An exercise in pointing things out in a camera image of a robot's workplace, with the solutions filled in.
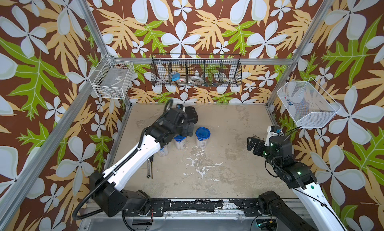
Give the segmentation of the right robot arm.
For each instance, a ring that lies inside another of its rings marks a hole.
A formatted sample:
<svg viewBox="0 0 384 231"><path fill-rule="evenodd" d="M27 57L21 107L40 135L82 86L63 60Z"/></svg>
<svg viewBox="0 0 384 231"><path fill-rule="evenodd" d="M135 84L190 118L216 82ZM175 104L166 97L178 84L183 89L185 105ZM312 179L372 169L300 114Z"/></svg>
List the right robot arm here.
<svg viewBox="0 0 384 231"><path fill-rule="evenodd" d="M258 197L258 211L261 215L271 215L281 220L292 231L344 231L346 227L324 197L315 174L293 155L290 139L273 135L266 141L256 137L247 138L247 150L265 159L275 174L299 198L315 223L312 227L296 214L279 195L273 191Z"/></svg>

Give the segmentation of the blue lid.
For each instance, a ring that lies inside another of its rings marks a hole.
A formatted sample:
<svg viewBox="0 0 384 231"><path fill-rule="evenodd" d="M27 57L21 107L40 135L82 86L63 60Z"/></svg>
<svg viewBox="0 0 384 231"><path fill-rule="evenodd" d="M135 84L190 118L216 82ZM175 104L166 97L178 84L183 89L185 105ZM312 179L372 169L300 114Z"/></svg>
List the blue lid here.
<svg viewBox="0 0 384 231"><path fill-rule="evenodd" d="M180 143L180 142L182 142L183 140L185 140L186 137L184 137L184 136L176 136L174 139L175 139L176 142Z"/></svg>
<svg viewBox="0 0 384 231"><path fill-rule="evenodd" d="M196 130L195 132L196 136L197 136L197 139L199 141L204 141L204 140L207 140L210 138L211 136L211 132L208 128L205 128L205 127L200 127Z"/></svg>

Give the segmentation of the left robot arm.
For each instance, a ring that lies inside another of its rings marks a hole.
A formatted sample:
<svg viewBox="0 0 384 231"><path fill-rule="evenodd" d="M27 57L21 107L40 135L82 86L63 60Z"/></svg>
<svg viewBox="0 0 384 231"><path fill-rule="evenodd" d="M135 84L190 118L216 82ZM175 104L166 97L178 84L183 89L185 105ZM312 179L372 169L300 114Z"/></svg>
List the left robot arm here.
<svg viewBox="0 0 384 231"><path fill-rule="evenodd" d="M82 220L104 212L113 217L125 209L144 215L149 211L151 198L143 191L131 192L125 186L133 174L155 153L177 136L191 137L198 114L194 107L169 101L163 114L142 130L139 142L123 158L103 173L90 177L91 191L72 213L74 220Z"/></svg>

